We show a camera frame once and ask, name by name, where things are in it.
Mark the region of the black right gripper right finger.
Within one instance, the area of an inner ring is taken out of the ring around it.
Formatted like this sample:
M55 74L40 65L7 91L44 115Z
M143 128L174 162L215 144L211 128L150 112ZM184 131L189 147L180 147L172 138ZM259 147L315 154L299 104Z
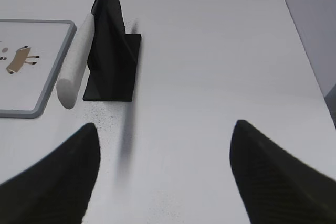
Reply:
M229 161L251 223L335 223L335 180L238 120Z

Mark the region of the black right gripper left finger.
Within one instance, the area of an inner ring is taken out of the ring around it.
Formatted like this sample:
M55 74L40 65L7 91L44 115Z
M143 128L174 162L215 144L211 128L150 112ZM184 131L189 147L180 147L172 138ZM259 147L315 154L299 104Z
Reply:
M1 223L82 223L99 167L98 132L87 123L1 184Z

